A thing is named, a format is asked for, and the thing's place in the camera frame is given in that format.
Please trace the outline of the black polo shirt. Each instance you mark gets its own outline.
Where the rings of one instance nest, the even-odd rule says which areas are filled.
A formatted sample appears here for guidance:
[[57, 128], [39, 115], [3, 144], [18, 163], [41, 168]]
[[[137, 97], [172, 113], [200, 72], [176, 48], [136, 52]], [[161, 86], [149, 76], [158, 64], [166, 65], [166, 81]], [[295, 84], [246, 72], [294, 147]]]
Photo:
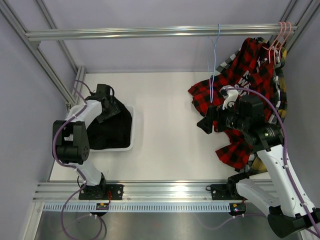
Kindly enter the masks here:
[[117, 98], [114, 101], [118, 105], [120, 113], [102, 123], [95, 119], [86, 130], [89, 146], [92, 150], [119, 149], [130, 146], [132, 115]]

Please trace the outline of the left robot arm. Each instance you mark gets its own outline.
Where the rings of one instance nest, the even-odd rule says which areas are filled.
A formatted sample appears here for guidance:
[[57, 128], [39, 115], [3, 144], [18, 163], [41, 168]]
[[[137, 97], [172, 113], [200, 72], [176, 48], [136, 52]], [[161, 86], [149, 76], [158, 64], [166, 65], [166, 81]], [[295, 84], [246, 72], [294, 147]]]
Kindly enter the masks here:
[[53, 158], [60, 166], [74, 170], [82, 180], [78, 191], [81, 200], [112, 198], [104, 174], [88, 160], [91, 150], [87, 128], [95, 120], [102, 123], [120, 112], [114, 93], [111, 86], [98, 84], [88, 97], [79, 94], [82, 103], [72, 106], [66, 118], [56, 120], [52, 126]]

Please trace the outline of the red black plaid shirt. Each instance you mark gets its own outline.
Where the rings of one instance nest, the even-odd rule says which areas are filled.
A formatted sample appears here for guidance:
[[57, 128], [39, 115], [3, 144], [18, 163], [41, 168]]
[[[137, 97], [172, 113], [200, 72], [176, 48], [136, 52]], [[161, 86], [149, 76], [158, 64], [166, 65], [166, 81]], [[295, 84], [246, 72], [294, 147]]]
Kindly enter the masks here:
[[197, 127], [206, 134], [223, 132], [229, 144], [216, 150], [218, 159], [238, 172], [253, 175], [266, 172], [258, 156], [250, 159], [252, 147], [246, 143], [243, 133], [223, 127], [214, 118], [213, 109], [222, 106], [232, 93], [244, 98], [258, 92], [269, 102], [263, 103], [267, 122], [279, 125], [285, 120], [288, 102], [283, 74], [287, 51], [272, 49], [261, 37], [246, 38], [239, 50], [221, 63], [215, 74], [190, 87], [191, 103], [203, 117]]

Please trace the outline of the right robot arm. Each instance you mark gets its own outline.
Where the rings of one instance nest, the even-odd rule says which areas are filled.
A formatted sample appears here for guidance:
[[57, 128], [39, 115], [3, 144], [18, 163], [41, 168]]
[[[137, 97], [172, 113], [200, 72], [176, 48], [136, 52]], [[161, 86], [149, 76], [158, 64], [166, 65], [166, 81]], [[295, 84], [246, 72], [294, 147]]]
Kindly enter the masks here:
[[273, 197], [241, 173], [227, 179], [227, 195], [233, 199], [243, 197], [253, 203], [267, 217], [270, 228], [279, 238], [315, 228], [320, 222], [320, 210], [297, 178], [283, 132], [277, 125], [266, 122], [262, 100], [256, 95], [246, 95], [234, 106], [227, 102], [210, 106], [197, 126], [211, 134], [214, 122], [220, 131], [238, 130], [244, 135], [245, 142], [265, 165], [277, 193], [277, 197]]

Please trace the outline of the light blue wire hanger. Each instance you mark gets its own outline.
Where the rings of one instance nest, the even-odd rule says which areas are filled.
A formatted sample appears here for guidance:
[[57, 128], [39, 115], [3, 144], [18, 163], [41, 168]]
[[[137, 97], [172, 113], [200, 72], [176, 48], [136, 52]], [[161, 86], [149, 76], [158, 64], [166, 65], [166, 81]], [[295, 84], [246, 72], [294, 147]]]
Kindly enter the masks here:
[[205, 39], [205, 56], [206, 56], [206, 65], [207, 70], [209, 73], [209, 100], [212, 104], [214, 101], [214, 80], [216, 75], [216, 65], [217, 65], [217, 54], [216, 54], [216, 48], [217, 43], [220, 38], [221, 34], [221, 24], [219, 23], [217, 25], [218, 32], [216, 35], [215, 40], [213, 40], [211, 37], [207, 37]]

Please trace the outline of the white plastic basket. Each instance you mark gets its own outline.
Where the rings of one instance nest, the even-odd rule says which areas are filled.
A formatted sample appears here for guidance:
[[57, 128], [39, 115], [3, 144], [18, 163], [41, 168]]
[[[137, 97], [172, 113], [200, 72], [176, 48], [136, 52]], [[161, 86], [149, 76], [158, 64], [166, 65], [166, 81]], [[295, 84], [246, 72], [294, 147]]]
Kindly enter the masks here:
[[[75, 117], [73, 120], [74, 122], [81, 121], [85, 122], [86, 129], [89, 127], [89, 125], [94, 121], [97, 120], [96, 118], [93, 118], [95, 113], [97, 113], [97, 103], [90, 104], [83, 113], [80, 114], [80, 116]], [[109, 148], [109, 149], [103, 149], [103, 150], [93, 150], [90, 149], [92, 152], [124, 152], [132, 149], [134, 144], [134, 138], [135, 138], [135, 124], [136, 124], [136, 118], [135, 118], [135, 109], [131, 105], [125, 105], [125, 107], [128, 109], [132, 116], [132, 124], [131, 124], [131, 136], [130, 136], [130, 145], [126, 148]]]

